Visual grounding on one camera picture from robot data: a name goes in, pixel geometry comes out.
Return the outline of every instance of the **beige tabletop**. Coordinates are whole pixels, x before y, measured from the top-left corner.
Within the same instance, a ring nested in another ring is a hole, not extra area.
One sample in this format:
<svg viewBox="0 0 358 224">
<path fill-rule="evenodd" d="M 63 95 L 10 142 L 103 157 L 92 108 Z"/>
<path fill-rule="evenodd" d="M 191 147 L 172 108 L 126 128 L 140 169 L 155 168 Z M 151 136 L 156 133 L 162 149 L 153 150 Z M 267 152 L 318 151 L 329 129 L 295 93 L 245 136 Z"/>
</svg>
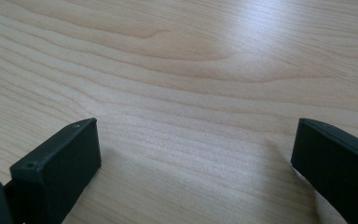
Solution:
<svg viewBox="0 0 358 224">
<path fill-rule="evenodd" d="M 98 120 L 64 223 L 339 223 L 290 164 L 299 118 L 358 137 L 356 0 L 0 0 L 0 181 Z"/>
</svg>

